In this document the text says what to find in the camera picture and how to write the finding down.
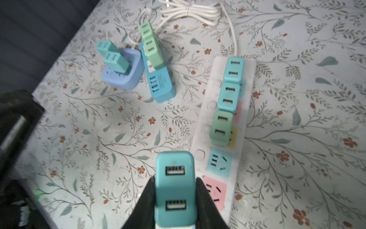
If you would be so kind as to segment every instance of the yellow outlet cover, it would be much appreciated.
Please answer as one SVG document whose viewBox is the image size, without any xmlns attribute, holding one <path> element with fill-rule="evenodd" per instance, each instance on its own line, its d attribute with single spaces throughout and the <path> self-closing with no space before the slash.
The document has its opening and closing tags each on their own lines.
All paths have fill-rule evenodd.
<svg viewBox="0 0 366 229">
<path fill-rule="evenodd" d="M 228 144 L 228 147 L 231 149 L 235 149 L 237 134 L 238 134 L 238 128 L 236 126 L 233 126 L 231 128 L 230 140 L 229 140 L 229 144 Z"/>
</svg>

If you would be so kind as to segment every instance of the pink outlet cover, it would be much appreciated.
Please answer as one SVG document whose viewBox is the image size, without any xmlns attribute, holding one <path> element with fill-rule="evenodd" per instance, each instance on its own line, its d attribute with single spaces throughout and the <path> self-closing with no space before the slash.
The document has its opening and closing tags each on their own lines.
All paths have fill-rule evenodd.
<svg viewBox="0 0 366 229">
<path fill-rule="evenodd" d="M 237 106 L 236 111 L 235 111 L 234 122 L 239 122 L 240 121 L 240 116 L 242 114 L 242 109 L 243 109 L 243 102 L 240 100 L 238 102 L 238 106 Z"/>
<path fill-rule="evenodd" d="M 210 196 L 216 205 L 216 208 L 219 211 L 222 211 L 224 209 L 224 202 L 226 197 L 226 184 L 209 178 L 208 176 L 204 177 L 203 183 L 209 191 Z"/>
</svg>

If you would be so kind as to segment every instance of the white cable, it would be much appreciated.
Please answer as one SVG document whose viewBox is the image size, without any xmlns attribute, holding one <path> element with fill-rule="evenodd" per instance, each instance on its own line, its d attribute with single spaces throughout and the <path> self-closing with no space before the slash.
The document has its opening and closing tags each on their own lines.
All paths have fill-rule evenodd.
<svg viewBox="0 0 366 229">
<path fill-rule="evenodd" d="M 159 30 L 163 27 L 164 24 L 166 24 L 168 21 L 179 19 L 182 17 L 193 17 L 209 26 L 217 26 L 219 24 L 219 19 L 221 18 L 221 10 L 224 12 L 228 23 L 230 25 L 232 39 L 234 42 L 234 55 L 238 55 L 238 44 L 236 43 L 236 36 L 234 31 L 234 26 L 230 20 L 229 15 L 226 12 L 226 9 L 222 2 L 215 3 L 210 6 L 204 6 L 204 5 L 195 5 L 190 4 L 184 0 L 171 0 L 169 2 L 166 2 L 165 0 L 159 0 L 160 3 L 167 5 L 169 4 L 169 7 L 167 9 L 161 10 L 161 19 L 162 22 L 159 24 L 157 29 L 155 30 L 156 34 L 159 33 Z M 146 20 L 146 16 L 148 13 L 152 14 L 153 10 L 150 8 L 146 8 L 141 12 L 140 18 L 139 18 L 139 25 L 141 25 Z M 140 44 L 140 34 L 136 36 L 136 33 L 139 31 L 132 31 L 128 34 L 128 38 L 130 40 L 130 43 L 137 46 Z"/>
</svg>

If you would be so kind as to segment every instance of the usb wall charger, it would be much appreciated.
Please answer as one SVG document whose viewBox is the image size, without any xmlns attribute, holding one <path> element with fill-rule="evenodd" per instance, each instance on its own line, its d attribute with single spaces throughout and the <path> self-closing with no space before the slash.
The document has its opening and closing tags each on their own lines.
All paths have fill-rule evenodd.
<svg viewBox="0 0 366 229">
<path fill-rule="evenodd" d="M 186 151 L 156 158 L 155 222 L 160 227 L 190 226 L 197 220 L 194 158 Z"/>
</svg>

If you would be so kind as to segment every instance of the table surface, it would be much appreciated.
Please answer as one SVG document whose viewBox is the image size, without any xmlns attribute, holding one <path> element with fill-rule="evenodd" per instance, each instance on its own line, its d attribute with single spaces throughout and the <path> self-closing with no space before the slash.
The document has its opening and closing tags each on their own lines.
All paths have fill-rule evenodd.
<svg viewBox="0 0 366 229">
<path fill-rule="evenodd" d="M 258 61 L 230 226 L 362 228 L 366 4 L 225 6 L 239 55 Z M 145 74 L 130 92 L 107 85 L 94 47 L 124 47 L 145 7 L 159 3 L 101 0 L 33 93 L 46 113 L 16 167 L 59 228 L 120 228 L 157 154 L 189 149 L 212 61 L 233 54 L 225 17 L 217 27 L 183 18 L 159 35 L 175 98 L 153 101 Z"/>
</svg>

